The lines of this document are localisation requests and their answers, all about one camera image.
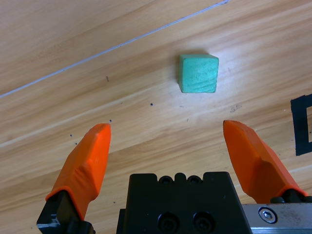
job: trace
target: silver metal plate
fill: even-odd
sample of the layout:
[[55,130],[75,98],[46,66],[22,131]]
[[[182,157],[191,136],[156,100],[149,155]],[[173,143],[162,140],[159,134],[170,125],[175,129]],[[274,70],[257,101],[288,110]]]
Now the silver metal plate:
[[[312,203],[242,204],[254,234],[312,234]],[[259,211],[269,209],[276,223],[264,221]]]

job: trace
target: green wooden block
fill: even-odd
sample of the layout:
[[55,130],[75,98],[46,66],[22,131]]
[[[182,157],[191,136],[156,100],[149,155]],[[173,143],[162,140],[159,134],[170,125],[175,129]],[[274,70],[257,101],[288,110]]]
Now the green wooden block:
[[214,93],[219,59],[212,55],[181,55],[179,86],[183,93]]

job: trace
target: bolt hole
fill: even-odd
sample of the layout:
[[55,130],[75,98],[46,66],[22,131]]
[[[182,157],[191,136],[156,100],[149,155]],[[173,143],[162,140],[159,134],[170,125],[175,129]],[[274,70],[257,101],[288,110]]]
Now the bolt hole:
[[201,178],[199,178],[198,176],[196,175],[192,175],[190,176],[187,181],[190,183],[190,184],[200,184],[202,182]]
[[263,221],[273,224],[277,222],[277,215],[276,213],[268,208],[268,207],[262,207],[259,209],[259,215],[262,218]]
[[194,215],[194,226],[199,233],[209,234],[215,229],[215,220],[207,212],[198,212]]
[[172,213],[161,214],[158,218],[159,229],[165,234],[175,233],[179,228],[179,219]]
[[165,175],[165,176],[163,176],[162,178],[159,179],[159,182],[161,184],[167,185],[167,184],[173,183],[173,180],[172,180],[172,178],[170,176]]

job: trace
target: wood grain surface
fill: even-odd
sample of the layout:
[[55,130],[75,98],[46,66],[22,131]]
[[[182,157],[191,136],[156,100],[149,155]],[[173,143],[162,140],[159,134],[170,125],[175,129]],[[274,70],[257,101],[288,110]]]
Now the wood grain surface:
[[[26,2],[1,8],[2,94],[217,1]],[[86,216],[98,234],[116,233],[133,173],[228,171],[241,202],[254,202],[232,168],[225,119],[254,128],[312,194],[312,153],[295,156],[290,110],[312,93],[311,12],[310,0],[232,0],[1,98],[0,233],[40,233],[66,157],[110,120],[107,172]],[[216,93],[182,94],[178,56],[202,53],[220,59]]]

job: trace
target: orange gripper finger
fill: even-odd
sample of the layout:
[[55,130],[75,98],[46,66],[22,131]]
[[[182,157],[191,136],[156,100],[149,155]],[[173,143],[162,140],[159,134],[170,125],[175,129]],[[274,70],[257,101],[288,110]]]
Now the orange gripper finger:
[[257,203],[269,203],[271,198],[282,196],[288,189],[308,195],[298,187],[275,152],[253,129],[240,122],[226,120],[223,133],[242,189]]
[[80,219],[84,220],[89,203],[96,199],[101,189],[110,142],[109,124],[98,124],[90,129],[67,157],[46,200],[66,190]]

